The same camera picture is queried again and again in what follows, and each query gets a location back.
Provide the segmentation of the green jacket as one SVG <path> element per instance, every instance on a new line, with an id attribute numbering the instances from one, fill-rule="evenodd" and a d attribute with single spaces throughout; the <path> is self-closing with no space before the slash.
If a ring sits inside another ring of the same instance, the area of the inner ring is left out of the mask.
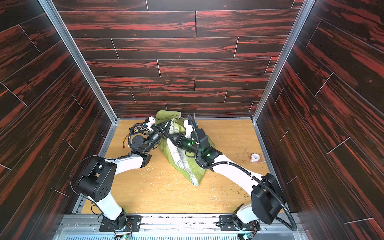
<path id="1" fill-rule="evenodd" d="M 169 134 L 181 134 L 182 137 L 190 138 L 194 133 L 189 118 L 183 118 L 180 112 L 164 111 L 157 112 L 156 123 L 171 121 Z M 205 170 L 198 166 L 195 160 L 195 150 L 188 152 L 177 146 L 171 139 L 162 139 L 160 149 L 165 154 L 169 163 L 181 173 L 193 186 L 199 186 L 205 174 Z"/>

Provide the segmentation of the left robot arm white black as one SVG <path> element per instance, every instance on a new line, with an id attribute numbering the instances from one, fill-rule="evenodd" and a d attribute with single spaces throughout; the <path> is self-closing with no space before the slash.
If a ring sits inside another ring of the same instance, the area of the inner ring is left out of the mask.
<path id="1" fill-rule="evenodd" d="M 148 165 L 150 151 L 155 149 L 162 139 L 170 134 L 172 120 L 156 123 L 150 117 L 144 123 L 136 123 L 130 128 L 129 134 L 123 140 L 123 147 L 128 143 L 131 152 L 126 156 L 113 159 L 92 155 L 85 158 L 88 164 L 82 174 L 77 177 L 74 193 L 94 203 L 112 228 L 122 231 L 127 225 L 125 210 L 115 201 L 111 189 L 115 176 Z"/>

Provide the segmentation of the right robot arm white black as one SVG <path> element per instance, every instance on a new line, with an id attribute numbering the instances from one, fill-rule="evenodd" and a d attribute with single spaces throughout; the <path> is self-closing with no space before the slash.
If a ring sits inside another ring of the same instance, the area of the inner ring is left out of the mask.
<path id="1" fill-rule="evenodd" d="M 297 224 L 274 176 L 263 176 L 245 169 L 212 147 L 207 140 L 186 138 L 183 134 L 171 134 L 168 139 L 177 148 L 193 153 L 196 163 L 202 169 L 228 178 L 250 195 L 251 203 L 241 205 L 232 215 L 237 229 L 243 230 L 247 224 L 256 220 L 268 225 L 277 220 L 289 230 L 297 230 Z"/>

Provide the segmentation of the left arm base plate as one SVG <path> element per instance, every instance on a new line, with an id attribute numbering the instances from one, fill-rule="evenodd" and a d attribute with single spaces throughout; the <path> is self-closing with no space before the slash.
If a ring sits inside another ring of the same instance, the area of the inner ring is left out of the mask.
<path id="1" fill-rule="evenodd" d="M 125 217 L 118 217 L 112 221 L 103 217 L 100 232 L 138 232 L 141 227 L 142 216 L 139 215 L 126 215 Z"/>

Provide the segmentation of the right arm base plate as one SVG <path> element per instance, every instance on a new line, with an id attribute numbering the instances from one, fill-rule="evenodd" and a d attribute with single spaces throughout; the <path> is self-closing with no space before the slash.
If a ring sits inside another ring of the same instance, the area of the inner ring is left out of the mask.
<path id="1" fill-rule="evenodd" d="M 259 231 L 261 229 L 259 221 L 251 221 L 247 224 L 243 223 L 234 214 L 220 215 L 216 226 L 221 231 Z"/>

